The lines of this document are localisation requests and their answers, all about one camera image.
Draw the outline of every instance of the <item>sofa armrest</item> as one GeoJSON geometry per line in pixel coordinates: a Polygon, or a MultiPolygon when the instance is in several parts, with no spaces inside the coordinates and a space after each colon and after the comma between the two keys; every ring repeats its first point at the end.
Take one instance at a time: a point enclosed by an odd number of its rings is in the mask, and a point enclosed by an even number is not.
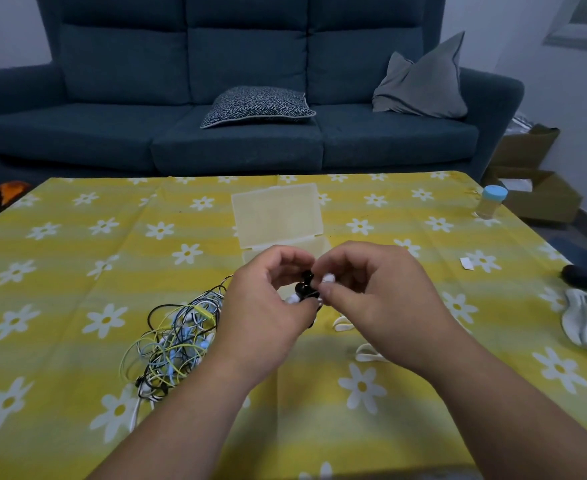
{"type": "Polygon", "coordinates": [[[460,92],[468,108],[463,122],[474,125],[479,131],[470,177],[480,182],[498,142],[523,100],[525,87],[521,81],[510,77],[462,68],[460,92]]]}
{"type": "Polygon", "coordinates": [[[55,64],[0,69],[0,114],[56,106],[66,101],[62,71],[55,64]]]}

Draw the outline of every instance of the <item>tangled cables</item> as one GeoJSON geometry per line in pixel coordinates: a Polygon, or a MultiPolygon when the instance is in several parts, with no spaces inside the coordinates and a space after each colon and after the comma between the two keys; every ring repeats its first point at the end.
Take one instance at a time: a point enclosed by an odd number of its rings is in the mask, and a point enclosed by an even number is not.
{"type": "Polygon", "coordinates": [[[229,278],[231,276],[187,305],[160,305],[147,316],[149,331],[127,349],[120,363],[121,377],[128,383],[135,382],[138,387],[139,399],[131,429],[135,427],[135,416],[141,399],[151,401],[153,408],[154,403],[161,401],[172,387],[176,387],[201,362],[215,336],[227,291],[225,282],[229,278]],[[162,312],[158,312],[168,308],[169,311],[155,326],[155,316],[162,315],[162,312]],[[129,355],[133,350],[137,351],[137,356],[130,360],[129,355]],[[131,370],[140,367],[140,363],[142,372],[133,379],[129,376],[131,370]]]}

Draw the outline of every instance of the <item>tablecloth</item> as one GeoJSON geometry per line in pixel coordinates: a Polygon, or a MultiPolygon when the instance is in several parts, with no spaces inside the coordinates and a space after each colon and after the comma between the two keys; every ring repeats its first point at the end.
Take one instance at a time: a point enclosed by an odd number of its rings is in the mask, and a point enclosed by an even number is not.
{"type": "MultiPolygon", "coordinates": [[[[149,311],[242,265],[231,194],[310,182],[332,246],[406,247],[461,326],[587,428],[587,353],[559,323],[566,260],[504,207],[474,217],[464,174],[54,178],[0,215],[0,478],[81,478],[103,460],[128,434],[135,390],[117,369],[149,311]]],[[[218,477],[472,463],[431,386],[355,362],[364,339],[335,332],[337,316],[322,308],[247,397],[218,477]]]]}

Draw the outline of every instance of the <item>person's left hand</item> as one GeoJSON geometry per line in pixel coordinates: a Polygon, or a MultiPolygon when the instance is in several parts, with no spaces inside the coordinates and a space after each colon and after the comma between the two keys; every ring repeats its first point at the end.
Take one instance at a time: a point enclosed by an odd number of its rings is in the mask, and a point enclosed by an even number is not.
{"type": "Polygon", "coordinates": [[[276,290],[302,280],[313,255],[272,246],[234,273],[224,298],[209,356],[223,360],[255,387],[286,359],[296,339],[314,322],[319,300],[285,303],[276,290]]]}

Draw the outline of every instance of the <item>black and white pillow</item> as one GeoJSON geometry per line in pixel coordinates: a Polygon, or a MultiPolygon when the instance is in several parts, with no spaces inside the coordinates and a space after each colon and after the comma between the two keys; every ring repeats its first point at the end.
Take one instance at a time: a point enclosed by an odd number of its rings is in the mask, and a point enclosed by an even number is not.
{"type": "Polygon", "coordinates": [[[251,119],[296,122],[315,115],[304,93],[268,86],[237,86],[215,99],[200,127],[212,128],[251,119]]]}

